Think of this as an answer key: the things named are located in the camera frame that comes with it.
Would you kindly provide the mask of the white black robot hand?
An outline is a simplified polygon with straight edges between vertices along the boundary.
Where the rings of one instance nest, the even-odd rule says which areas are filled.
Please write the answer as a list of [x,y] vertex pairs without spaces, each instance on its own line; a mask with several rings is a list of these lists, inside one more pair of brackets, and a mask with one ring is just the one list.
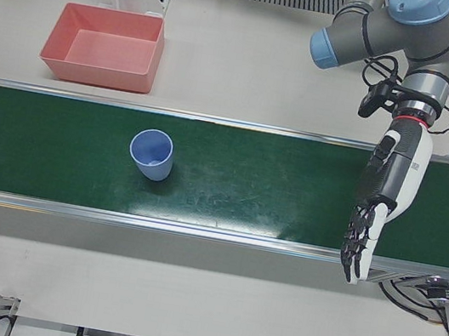
[[395,117],[361,173],[341,247],[349,284],[365,281],[384,226],[411,207],[433,152],[427,125]]

